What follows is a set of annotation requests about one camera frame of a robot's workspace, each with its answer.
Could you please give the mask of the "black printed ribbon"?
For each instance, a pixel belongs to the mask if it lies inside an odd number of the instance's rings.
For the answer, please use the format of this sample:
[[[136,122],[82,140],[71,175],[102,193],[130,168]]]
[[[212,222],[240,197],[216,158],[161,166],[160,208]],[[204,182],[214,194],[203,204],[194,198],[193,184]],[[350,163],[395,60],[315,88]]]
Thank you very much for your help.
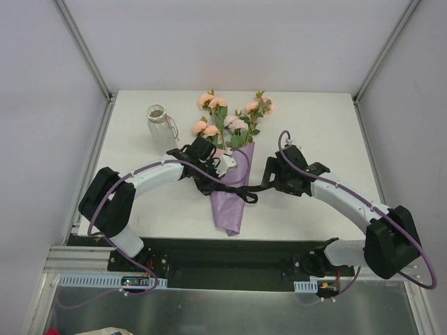
[[[257,193],[266,191],[267,189],[269,189],[269,187],[262,187],[261,185],[234,187],[234,186],[227,186],[224,184],[218,184],[214,188],[213,193],[223,192],[236,195],[247,204],[256,204],[258,202]]]

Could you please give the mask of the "pink artificial flower bunch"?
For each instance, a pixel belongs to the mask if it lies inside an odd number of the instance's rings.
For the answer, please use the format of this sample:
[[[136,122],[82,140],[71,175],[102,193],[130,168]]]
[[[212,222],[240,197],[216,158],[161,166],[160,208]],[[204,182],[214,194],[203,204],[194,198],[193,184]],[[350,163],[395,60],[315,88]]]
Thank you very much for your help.
[[[227,102],[210,90],[198,99],[198,107],[207,116],[194,124],[192,133],[211,142],[217,149],[227,150],[253,143],[254,137],[261,132],[258,128],[260,121],[272,114],[274,103],[259,91],[245,108],[231,113]]]

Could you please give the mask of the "purple wrapping paper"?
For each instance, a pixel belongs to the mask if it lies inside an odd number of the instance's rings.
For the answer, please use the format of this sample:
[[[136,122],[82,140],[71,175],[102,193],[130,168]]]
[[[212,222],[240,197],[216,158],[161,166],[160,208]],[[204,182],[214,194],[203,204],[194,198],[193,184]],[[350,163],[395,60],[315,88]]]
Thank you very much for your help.
[[[238,167],[225,175],[224,182],[241,180],[236,187],[248,185],[254,146],[255,143],[252,142],[233,152]],[[224,230],[229,237],[238,235],[244,213],[244,200],[236,194],[219,191],[211,194],[211,205],[215,227]]]

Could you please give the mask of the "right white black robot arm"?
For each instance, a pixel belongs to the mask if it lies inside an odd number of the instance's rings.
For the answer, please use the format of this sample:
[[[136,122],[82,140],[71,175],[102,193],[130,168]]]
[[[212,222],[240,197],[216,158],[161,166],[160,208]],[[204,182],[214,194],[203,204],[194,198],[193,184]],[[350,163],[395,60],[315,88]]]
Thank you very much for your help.
[[[341,266],[356,266],[369,267],[380,278],[389,279],[420,256],[415,246],[420,240],[408,209],[361,200],[328,167],[308,164],[294,145],[266,160],[261,184],[285,194],[316,198],[364,234],[361,240],[332,238],[319,246],[310,258],[317,276],[331,275]]]

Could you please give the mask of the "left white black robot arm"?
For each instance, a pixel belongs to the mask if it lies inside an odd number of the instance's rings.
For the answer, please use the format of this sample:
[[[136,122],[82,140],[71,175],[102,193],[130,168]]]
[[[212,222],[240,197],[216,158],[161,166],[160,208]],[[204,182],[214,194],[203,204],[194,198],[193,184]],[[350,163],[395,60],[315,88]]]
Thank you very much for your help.
[[[219,183],[213,156],[217,148],[196,138],[181,149],[171,149],[157,161],[127,173],[101,168],[81,199],[78,210],[89,221],[87,234],[98,233],[124,253],[123,262],[131,271],[147,265],[144,242],[129,226],[134,200],[157,187],[192,178],[196,188],[209,195]]]

